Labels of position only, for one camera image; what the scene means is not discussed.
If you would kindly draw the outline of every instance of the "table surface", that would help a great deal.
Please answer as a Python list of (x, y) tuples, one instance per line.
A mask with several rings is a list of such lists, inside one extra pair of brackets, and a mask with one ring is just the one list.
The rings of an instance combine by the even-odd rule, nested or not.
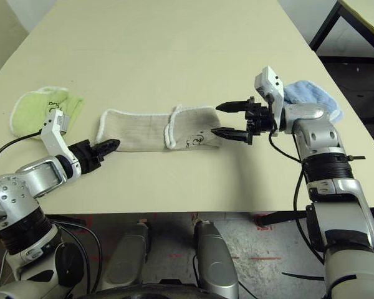
[(374, 33), (374, 0), (338, 0), (356, 19)]
[[(336, 125), (367, 201), (374, 206), (374, 141), (276, 0), (58, 1), (0, 71), (0, 146), (14, 139), (16, 100), (46, 85), (85, 98), (67, 144), (95, 139), (108, 108), (169, 112), (178, 104), (245, 100), (270, 65), (285, 84), (311, 80), (340, 103)], [(244, 128), (243, 114), (219, 113), (223, 126)], [(275, 143), (295, 153), (292, 137)], [(26, 140), (0, 155), (0, 174), (47, 155)], [(248, 146), (112, 153), (102, 167), (39, 200), (46, 213), (281, 211), (292, 209), (300, 166), (271, 148), (267, 134)], [(309, 202), (302, 185), (299, 208)]]

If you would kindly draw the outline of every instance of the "wall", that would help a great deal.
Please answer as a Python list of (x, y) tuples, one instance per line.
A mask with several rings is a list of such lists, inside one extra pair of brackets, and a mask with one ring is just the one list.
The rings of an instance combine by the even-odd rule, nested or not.
[(49, 12), (56, 0), (7, 0), (24, 28), (30, 32)]
[[(336, 0), (278, 0), (278, 2), (309, 43)], [(374, 57), (374, 48), (340, 17), (317, 53), (329, 56)]]
[(0, 0), (0, 69), (27, 36), (6, 1)]

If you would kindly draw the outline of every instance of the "beige sock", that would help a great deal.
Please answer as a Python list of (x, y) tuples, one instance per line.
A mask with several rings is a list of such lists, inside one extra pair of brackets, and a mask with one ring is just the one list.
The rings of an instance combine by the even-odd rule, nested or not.
[(117, 151), (203, 150), (221, 145), (211, 133), (220, 126), (213, 107), (177, 107), (172, 114), (133, 114), (109, 109), (97, 142), (120, 140)]
[(211, 133), (220, 126), (213, 107), (178, 106), (165, 128), (165, 143), (170, 150), (204, 150), (221, 146), (221, 139)]

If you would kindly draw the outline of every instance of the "blue towel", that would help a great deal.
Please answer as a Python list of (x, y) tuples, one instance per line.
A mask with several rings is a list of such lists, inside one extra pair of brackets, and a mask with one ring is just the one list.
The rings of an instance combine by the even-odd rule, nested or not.
[(311, 81), (301, 80), (287, 85), (284, 89), (284, 103), (324, 104), (327, 107), (331, 123), (336, 123), (343, 117), (342, 110), (337, 101)]

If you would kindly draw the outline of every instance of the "concrete floor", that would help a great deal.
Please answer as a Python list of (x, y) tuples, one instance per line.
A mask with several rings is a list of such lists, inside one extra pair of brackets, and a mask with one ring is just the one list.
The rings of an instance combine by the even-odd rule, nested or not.
[[(328, 64), (327, 70), (341, 88), (360, 117), (374, 115), (374, 65)], [(367, 126), (374, 138), (374, 125)], [(102, 241), (104, 270), (124, 231), (139, 219), (152, 225), (152, 247), (143, 270), (145, 283), (158, 283), (163, 278), (178, 278), (183, 283), (195, 283), (192, 258), (192, 213), (78, 215), (87, 221)], [(259, 299), (305, 298), (319, 299), (325, 293), (323, 282), (286, 277), (281, 272), (323, 276), (324, 268), (305, 246), (295, 222), (257, 227), (247, 213), (199, 213), (199, 217), (214, 221), (222, 233), (240, 281)], [(92, 279), (97, 269), (95, 243), (87, 234), (78, 232), (92, 264)], [(3, 281), (11, 281), (8, 267)], [(74, 289), (75, 297), (84, 294), (85, 280)], [(240, 298), (250, 297), (240, 289)]]

